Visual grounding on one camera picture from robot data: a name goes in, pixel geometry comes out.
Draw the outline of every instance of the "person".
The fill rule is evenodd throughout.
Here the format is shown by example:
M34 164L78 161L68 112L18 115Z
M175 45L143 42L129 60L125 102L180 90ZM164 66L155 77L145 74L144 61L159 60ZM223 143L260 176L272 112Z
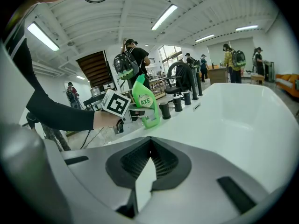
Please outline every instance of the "person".
M207 79L207 70L209 70L209 67L206 63L206 55L202 54L200 59L200 71L201 71L201 81L205 82L207 84L205 78Z
M235 67L233 65L233 59L232 59L232 53L235 51L231 47L229 47L228 44L223 45L223 50L225 51L225 57L224 57L224 62L223 65L226 66L228 65L228 71L230 75L230 82L231 83L242 83L241 80L241 68L240 67Z
M71 107L81 110L81 105L80 105L80 101L79 101L79 94L77 93L76 88L73 87L72 82L68 83L67 91L69 91L69 92L67 92L67 97L70 101Z
M257 54L257 48L254 48L253 51L253 56L252 56L252 73L257 73L257 68L256 68L256 54Z
M1 18L6 24L1 38L7 52L21 74L35 89L26 107L43 124L57 130L82 131L114 126L119 121L119 117L114 114L73 109L54 102L43 90L33 72L27 39L24 37L26 12L37 3L54 1L58 0L13 0L0 11Z
M257 68L257 73L261 76L264 76L263 58L261 55L262 51L263 50L260 47L256 49L256 68Z
M197 85L196 68L194 67L194 58L190 56L189 52L187 52L185 56L187 57L186 63L190 66L192 70L195 85Z
M28 125L30 126L31 130L36 132L36 128L35 128L35 124L39 123L40 121L34 116L33 113L29 112L26 115L26 120L28 122ZM59 130L57 129L51 129L50 127L46 126L45 124L41 123L42 127L43 127L43 131L47 136L47 139L52 140L56 143L59 151L61 152L63 148L64 151L69 151L71 150L71 148L69 147L69 145L67 144L67 142L65 141L64 137L62 136L62 134L60 133Z
M150 65L150 59L148 57L149 53L144 49L137 47L133 39L124 39L123 44L124 45L121 48L121 52L124 52L126 49L129 53L132 54L137 64L139 65L139 73L135 77L130 79L131 85L134 85L139 75L144 74L146 78L143 85L146 88L150 89L150 77L148 76L148 72L145 68L146 66Z

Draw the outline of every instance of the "bottle label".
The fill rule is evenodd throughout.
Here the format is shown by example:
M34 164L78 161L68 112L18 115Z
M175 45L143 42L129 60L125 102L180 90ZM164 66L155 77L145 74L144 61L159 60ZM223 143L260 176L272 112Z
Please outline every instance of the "bottle label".
M149 95L139 96L139 103L142 107L151 108L151 105L154 103L154 100Z

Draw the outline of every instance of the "black sleeve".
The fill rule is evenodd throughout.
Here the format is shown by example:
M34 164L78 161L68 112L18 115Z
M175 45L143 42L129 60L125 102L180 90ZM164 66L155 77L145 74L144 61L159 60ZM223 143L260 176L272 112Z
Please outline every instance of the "black sleeve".
M35 124L38 123L37 118L30 112L26 115L26 120L31 129L35 128Z
M149 53L146 50L143 50L142 48L138 49L139 55L142 59L144 59L146 56L149 55Z
M93 129L94 111L74 109L51 100L39 84L32 67L30 51L26 40L14 56L14 63L35 89L27 109L50 128L66 131Z
M261 59L261 55L260 54L256 54L256 61L257 61L257 59Z

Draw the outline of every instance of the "window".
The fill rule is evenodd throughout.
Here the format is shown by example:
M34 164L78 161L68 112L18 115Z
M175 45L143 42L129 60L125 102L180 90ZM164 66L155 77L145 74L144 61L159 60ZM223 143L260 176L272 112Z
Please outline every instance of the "window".
M166 59L166 55L165 55L165 52L164 52L164 48L161 47L161 48L159 49L159 51L160 51L160 55L161 55L161 57L162 57L162 60L165 60L165 59Z
M182 51L180 47L174 47L176 49L176 52Z
M170 57L176 53L173 46L164 46L164 50L167 57Z
M164 66L165 73L167 73L169 67L181 60L183 57L182 49L180 47L174 47L174 46L163 46L159 49L162 62ZM175 75L176 68L172 70L172 74Z

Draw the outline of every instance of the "green plastic bottle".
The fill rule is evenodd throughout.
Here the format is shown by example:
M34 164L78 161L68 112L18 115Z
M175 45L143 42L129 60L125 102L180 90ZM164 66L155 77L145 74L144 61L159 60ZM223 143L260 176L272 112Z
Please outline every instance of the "green plastic bottle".
M133 85L132 94L137 107L144 107L155 110L155 113L153 115L142 118L144 126L146 128L151 128L160 123L160 116L156 98L153 92L151 92L143 85L144 81L145 77L144 74L142 74L136 79L136 82Z

